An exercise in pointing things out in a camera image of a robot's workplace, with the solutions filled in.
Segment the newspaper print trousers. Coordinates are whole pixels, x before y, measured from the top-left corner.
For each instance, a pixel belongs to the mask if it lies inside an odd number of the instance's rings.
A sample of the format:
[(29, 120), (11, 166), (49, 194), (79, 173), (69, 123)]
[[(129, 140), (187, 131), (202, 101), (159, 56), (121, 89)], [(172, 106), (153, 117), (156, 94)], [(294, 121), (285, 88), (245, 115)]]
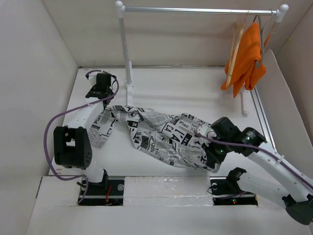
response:
[(133, 146), (153, 158), (174, 167), (200, 168), (206, 166), (206, 153), (202, 144), (209, 141), (196, 137), (199, 126), (208, 125), (191, 114), (170, 115), (149, 108), (114, 105), (108, 106), (96, 121), (98, 131), (92, 138), (92, 146), (101, 148), (111, 135), (114, 125), (119, 122), (128, 129)]

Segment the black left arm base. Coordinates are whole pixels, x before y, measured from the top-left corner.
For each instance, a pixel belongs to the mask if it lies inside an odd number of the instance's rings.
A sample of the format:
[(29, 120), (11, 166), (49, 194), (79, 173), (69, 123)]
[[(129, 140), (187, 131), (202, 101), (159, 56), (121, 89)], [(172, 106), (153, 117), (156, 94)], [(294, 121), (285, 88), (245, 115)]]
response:
[(79, 206), (122, 206), (124, 198), (125, 178), (108, 177), (105, 185), (89, 183), (86, 189), (86, 180), (77, 183), (80, 188), (78, 196)]

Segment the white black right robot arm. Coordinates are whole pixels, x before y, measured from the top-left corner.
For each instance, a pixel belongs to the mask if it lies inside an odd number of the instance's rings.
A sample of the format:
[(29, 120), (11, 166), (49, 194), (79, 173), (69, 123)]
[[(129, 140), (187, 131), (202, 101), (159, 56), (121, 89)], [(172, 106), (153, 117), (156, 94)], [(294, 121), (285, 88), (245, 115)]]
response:
[(235, 152), (255, 162), (277, 181), (275, 184), (236, 167), (219, 180), (211, 178), (209, 193), (231, 204), (245, 193), (257, 194), (284, 208), (298, 223), (312, 223), (313, 180), (280, 155), (261, 133), (251, 127), (240, 131), (229, 118), (222, 117), (211, 126), (198, 127), (195, 135), (208, 141), (202, 145), (208, 164), (221, 164), (228, 153)]

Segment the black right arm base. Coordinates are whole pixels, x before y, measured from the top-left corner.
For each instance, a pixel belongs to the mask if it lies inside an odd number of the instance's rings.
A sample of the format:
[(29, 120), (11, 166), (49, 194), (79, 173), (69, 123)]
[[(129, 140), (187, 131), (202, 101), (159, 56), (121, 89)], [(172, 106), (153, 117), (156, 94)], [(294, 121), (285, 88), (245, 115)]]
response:
[(226, 178), (210, 179), (210, 186), (207, 192), (212, 195), (214, 206), (258, 205), (255, 194), (231, 188), (227, 185)]

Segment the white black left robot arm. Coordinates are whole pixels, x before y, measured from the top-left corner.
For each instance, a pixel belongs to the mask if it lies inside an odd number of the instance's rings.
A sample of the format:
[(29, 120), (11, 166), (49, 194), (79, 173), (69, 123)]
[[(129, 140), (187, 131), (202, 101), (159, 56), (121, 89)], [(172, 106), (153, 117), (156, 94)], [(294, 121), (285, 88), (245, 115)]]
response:
[(98, 194), (109, 189), (107, 173), (92, 157), (92, 138), (98, 131), (95, 122), (119, 90), (115, 75), (102, 70), (93, 70), (86, 74), (91, 89), (85, 95), (84, 104), (68, 110), (77, 113), (64, 126), (57, 126), (53, 131), (54, 161), (65, 168), (78, 168), (83, 171), (86, 184), (92, 185)]

